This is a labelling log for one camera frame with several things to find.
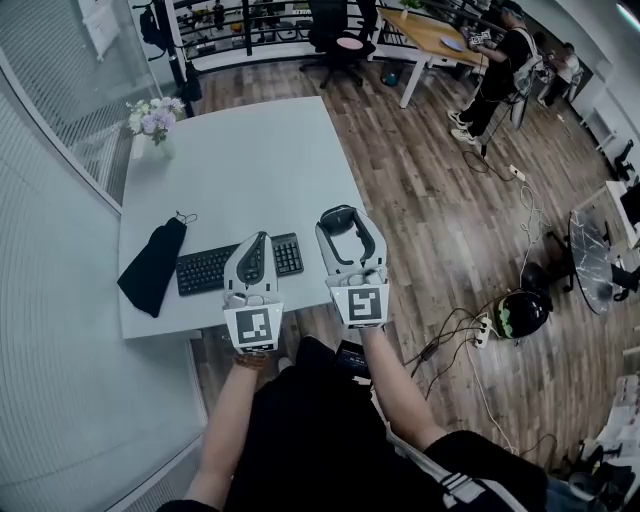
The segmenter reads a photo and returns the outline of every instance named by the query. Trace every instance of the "black wire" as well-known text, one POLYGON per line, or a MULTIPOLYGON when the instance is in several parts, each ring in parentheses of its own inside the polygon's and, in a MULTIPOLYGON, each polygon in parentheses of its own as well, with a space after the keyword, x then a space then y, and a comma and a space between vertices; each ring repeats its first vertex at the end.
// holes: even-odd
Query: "black wire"
POLYGON ((446 372, 448 372, 451 367, 453 366, 453 363, 456 362, 456 357, 458 356, 458 352, 460 352, 460 349, 462 348, 462 345, 464 345, 465 343, 467 343, 468 341, 478 341, 477 338, 469 338, 468 340, 463 340, 462 343, 460 343, 460 345, 458 345, 458 348, 456 349, 456 351, 453 353, 453 359, 451 360, 451 363, 449 363, 449 366, 447 366, 444 370, 442 370, 441 372, 439 372, 431 381, 431 384, 429 384, 429 387, 427 388, 427 394, 424 397, 425 400, 429 399, 429 393, 431 393, 431 388, 433 387, 433 384, 435 383, 435 381, 437 381, 442 375, 444 375, 446 372))
POLYGON ((447 317, 447 319, 442 324, 442 327, 440 328, 440 332, 438 333, 438 335, 434 338, 434 340, 431 343, 427 344, 427 346, 422 350, 422 352, 420 352, 420 360, 416 364, 415 368, 411 371, 411 378, 413 378, 415 376, 415 374, 417 373, 418 368, 420 368, 420 365, 424 362, 424 354, 427 351, 431 350, 431 347, 433 346, 433 344, 435 343, 436 350, 440 346, 439 339, 444 336, 442 334, 442 332, 444 331, 445 326, 447 325, 447 323, 449 322, 449 320, 451 319, 451 317, 453 316, 453 314, 456 311, 464 311, 465 313, 467 313, 467 315, 473 317, 473 313, 471 313, 469 310, 467 310, 465 308, 454 308, 451 311, 451 313, 449 313, 449 316, 447 317))
POLYGON ((502 119, 500 119, 500 122, 498 123, 498 126, 495 127, 495 129, 493 130, 493 132, 491 132, 491 135, 489 136, 489 139, 487 140, 487 142, 485 142, 482 145, 482 154, 478 155, 475 151, 463 151, 462 152, 462 158, 464 159, 465 163, 467 164, 467 166, 469 166, 469 169, 471 169, 474 172, 477 172, 478 174, 487 174, 489 171, 493 172, 498 178, 500 178, 502 181, 504 182, 508 182, 508 181, 512 181, 514 179, 516 179, 515 176, 510 176, 509 178, 505 178, 504 176, 502 176, 498 171, 496 171, 493 167, 491 167, 491 165, 489 165, 489 162, 487 162, 485 160, 484 155, 486 154, 487 151, 487 146, 489 145, 489 142, 491 142, 491 139, 493 138, 493 136, 495 135, 495 133, 498 131, 498 128, 500 128, 500 125, 502 124, 502 121, 504 121, 504 118, 507 117, 507 114, 511 111, 510 108, 508 108, 507 110, 505 110, 504 115, 502 116, 502 119), (487 169, 486 170, 482 170, 481 168, 478 167, 474 167, 469 160, 467 159, 467 155, 471 155, 474 158, 477 158, 478 161, 480 162, 480 165, 485 166, 487 169))
POLYGON ((434 344, 435 344, 435 347, 436 347, 436 350, 437 350, 440 347, 440 345, 450 341, 458 332, 475 329, 474 327, 465 327, 463 329, 460 329, 460 325, 462 324, 462 322, 464 322, 466 320, 478 318, 488 305, 490 305, 490 304, 494 303, 495 301, 500 300, 500 299, 510 295, 511 293, 513 293, 513 291, 510 291, 510 292, 507 292, 507 293, 503 293, 502 295, 499 295, 498 297, 494 297, 489 302, 487 302, 484 306, 482 306, 478 310, 478 312, 476 314, 471 313, 468 309, 465 309, 465 308, 454 308, 451 311, 451 313, 449 313, 449 316, 447 316, 446 320, 442 324, 442 327, 440 328, 440 332, 438 333, 438 335, 433 340, 431 340, 427 344, 427 346, 420 351, 419 354, 415 355, 414 357, 409 359, 406 363, 404 363, 404 365, 407 366, 407 365, 411 364, 412 362, 414 362, 416 360, 418 361, 416 363, 415 367, 413 368, 413 370, 411 371, 411 374, 410 374, 411 378, 415 377, 416 373, 418 372, 418 369, 420 368, 420 365, 425 362, 425 360, 423 359, 424 355, 427 353, 427 351, 429 351, 429 350, 431 350, 433 348, 434 344), (449 322, 449 320, 451 319, 451 317, 456 313, 456 311, 464 311, 469 316, 466 317, 466 318, 463 318, 462 320, 460 320, 458 322, 458 325, 456 325, 456 328, 453 331, 449 331, 449 332, 443 334, 444 328, 446 327, 446 325, 449 322), (440 339, 444 338, 445 336, 449 336, 449 338, 446 341, 441 342, 440 339))
MULTIPOLYGON (((439 341, 438 342, 438 346, 440 345, 444 345, 445 343, 447 343, 448 341, 451 341, 451 339, 453 339, 453 337, 458 334, 459 332, 462 331, 470 331, 472 329, 477 329, 477 327, 463 327, 462 329, 460 329, 460 324, 462 324, 462 322, 464 322, 465 320, 473 320, 473 317, 468 316, 466 318, 463 318, 462 320, 460 320, 458 322, 458 325, 456 325, 456 328, 453 331, 449 331, 449 332, 445 332, 442 336, 442 338, 444 338, 445 336, 449 336, 449 338, 447 338, 444 341, 439 341)), ((429 347, 430 345, 432 345, 433 343, 435 343, 436 341, 439 340, 438 336, 436 336, 435 338, 433 338, 428 344, 427 347, 429 347)), ((422 355, 426 352, 427 347, 423 348, 418 354, 416 354, 415 356, 413 356, 411 359, 409 359, 408 361, 406 361, 405 363, 403 363, 403 366, 407 366, 411 363, 413 363, 414 361, 416 361, 417 359, 419 359, 420 357, 422 357, 422 355)))
POLYGON ((545 465, 545 467, 548 468, 549 464, 551 463, 551 460, 553 459, 553 456, 556 453, 556 450, 558 449, 558 438, 554 436, 551 432, 543 435, 540 439, 538 439, 538 442, 536 444, 534 444, 528 450, 523 451, 520 454, 520 457, 524 457, 527 453, 535 450, 538 446, 540 446, 540 443, 542 443, 542 441, 544 441, 547 437, 551 437, 553 439, 553 448, 551 449, 551 452, 549 452, 549 457, 547 457, 547 463, 545 465))

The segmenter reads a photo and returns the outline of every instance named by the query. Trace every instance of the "white cable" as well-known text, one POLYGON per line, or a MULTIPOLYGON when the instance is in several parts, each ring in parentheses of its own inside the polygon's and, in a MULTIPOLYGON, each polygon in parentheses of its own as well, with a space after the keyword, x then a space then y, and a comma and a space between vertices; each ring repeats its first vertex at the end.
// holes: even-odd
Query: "white cable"
POLYGON ((527 234, 527 240, 529 242, 527 247, 527 252, 524 255, 524 262, 522 263, 522 268, 520 269, 520 287, 522 287, 522 273, 524 272, 524 267, 527 264, 527 260, 529 259, 529 253, 531 252, 531 247, 535 243, 537 243, 540 238, 542 238, 542 231, 544 227, 551 227, 551 222, 549 222, 549 218, 547 214, 544 213, 544 209, 536 206, 535 196, 540 198, 540 194, 538 194, 532 187, 529 185, 522 185, 520 189, 520 202, 522 202, 522 206, 524 206, 527 210, 529 210, 529 218, 526 223, 520 224, 520 229, 527 234), (525 196, 525 190, 529 193, 529 202, 527 202, 525 196), (537 233, 535 236, 534 227, 537 226, 537 233))
MULTIPOLYGON (((477 317, 475 317, 473 319, 473 322, 471 322, 472 324, 477 322, 479 318, 481 318, 482 316, 489 316, 488 313, 482 313, 480 315, 478 315, 477 317)), ((487 409, 487 413, 489 414, 489 418, 491 419, 491 421, 493 422, 493 424, 498 427, 498 431, 500 432, 500 435, 504 438, 504 440, 507 442, 507 446, 509 447, 509 450, 511 451, 511 453, 513 453, 514 455, 519 455, 518 450, 516 448, 513 447, 513 445, 511 444, 511 441, 509 441, 509 438, 506 436, 506 434, 504 433, 504 431, 502 430, 502 427, 498 424, 498 422, 495 420, 495 418, 493 417, 493 414, 491 414, 491 409, 489 409, 489 403, 487 402, 487 397, 484 394, 484 390, 482 389, 482 384, 480 383, 480 378, 478 377, 478 372, 476 371, 476 365, 473 362, 473 358, 471 357, 471 352, 469 352, 469 344, 467 343, 467 338, 469 337, 469 331, 466 331, 465 335, 464 335, 464 348, 467 351, 467 356, 469 357, 469 363, 471 363, 471 369, 473 370, 473 375, 476 378, 476 383, 478 384, 478 389, 480 389, 480 394, 482 395, 482 400, 484 401, 484 406, 487 409)))

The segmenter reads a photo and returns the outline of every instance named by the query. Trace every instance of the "black cloth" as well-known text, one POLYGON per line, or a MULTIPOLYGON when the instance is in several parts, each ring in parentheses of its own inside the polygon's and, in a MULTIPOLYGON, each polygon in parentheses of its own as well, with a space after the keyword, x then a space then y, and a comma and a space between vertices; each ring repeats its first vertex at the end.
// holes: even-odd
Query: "black cloth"
POLYGON ((551 87, 549 88, 549 92, 544 97, 544 104, 547 107, 553 105, 553 102, 556 101, 558 96, 562 96, 568 89, 571 87, 571 84, 565 82, 559 76, 556 76, 551 82, 551 87))
POLYGON ((507 32, 496 50, 504 53, 507 59, 489 61, 478 94, 469 108, 460 114, 463 122, 473 123, 469 133, 474 137, 485 132, 500 102, 515 92, 513 73, 527 62, 531 53, 525 36, 517 30, 507 32))
MULTIPOLYGON (((387 442, 369 387, 323 367, 326 348, 315 344, 305 338, 300 349, 313 364, 299 353, 256 394, 225 510, 445 510, 439 485, 387 442)), ((529 511, 545 510, 544 471, 477 434, 453 432, 425 453, 451 472, 500 482, 529 511)), ((160 511, 213 509, 174 501, 160 511)))
POLYGON ((517 30, 510 30, 496 51, 504 53, 507 59, 504 62, 489 61, 480 90, 485 99, 501 101, 515 92, 513 74, 527 62, 531 49, 524 35, 517 30))
POLYGON ((465 123, 472 123, 468 128, 469 133, 474 137, 478 137, 482 135, 487 129, 487 126, 489 126, 489 122, 498 105, 500 105, 499 101, 485 100, 478 92, 478 95, 473 100, 473 103, 469 105, 469 108, 460 113, 460 120, 465 123))
POLYGON ((118 286, 131 303, 157 318, 176 270, 176 259, 184 241, 187 226, 171 218, 156 228, 147 245, 118 279, 118 286))

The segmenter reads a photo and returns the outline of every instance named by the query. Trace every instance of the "power strip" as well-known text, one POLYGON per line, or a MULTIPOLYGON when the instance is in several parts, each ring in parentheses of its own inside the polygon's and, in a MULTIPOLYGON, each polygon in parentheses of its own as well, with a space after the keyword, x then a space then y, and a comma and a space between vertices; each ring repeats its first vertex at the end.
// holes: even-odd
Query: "power strip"
POLYGON ((520 171, 515 165, 512 164, 509 166, 509 172, 513 174, 516 178, 518 178, 520 181, 522 181, 523 183, 527 181, 527 178, 525 177, 524 173, 520 171))
POLYGON ((473 342, 473 344, 475 345, 476 348, 484 348, 487 346, 487 343, 489 341, 489 334, 491 334, 491 328, 493 327, 493 323, 487 317, 483 317, 478 321, 482 324, 482 327, 477 329, 476 336, 475 336, 476 339, 473 342))

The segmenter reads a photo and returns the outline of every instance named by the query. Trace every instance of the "white wall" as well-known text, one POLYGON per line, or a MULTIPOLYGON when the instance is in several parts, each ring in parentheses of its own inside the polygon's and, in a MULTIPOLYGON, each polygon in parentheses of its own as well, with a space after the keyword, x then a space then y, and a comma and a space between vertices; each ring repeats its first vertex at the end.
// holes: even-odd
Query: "white wall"
MULTIPOLYGON (((637 98, 640 90, 640 60, 637 58, 636 49, 640 44, 640 33, 619 14, 615 0, 520 1, 523 8, 531 12, 534 18, 535 13, 547 8, 550 2, 555 2, 558 8, 566 11, 584 29, 612 65, 612 72, 606 79, 607 91, 599 101, 605 115, 617 125, 619 140, 611 145, 607 156, 611 159, 611 156, 618 154, 630 138, 634 139, 638 146, 640 102, 637 98)), ((538 21, 548 26, 560 39, 569 39, 563 34, 575 29, 573 24, 567 23, 564 16, 547 16, 538 21)), ((574 106, 580 107, 583 110, 581 114, 584 114, 588 103, 576 99, 574 106)), ((637 147, 631 152, 630 161, 636 168, 640 168, 640 150, 637 147)))
POLYGON ((529 16, 547 28, 561 41, 569 41, 576 47, 582 61, 595 71, 598 63, 605 59, 604 53, 589 37, 589 34, 565 11, 556 0, 519 0, 529 16))
POLYGON ((2 79, 0 509, 102 511, 200 433, 188 343, 122 340, 118 218, 16 108, 2 79))

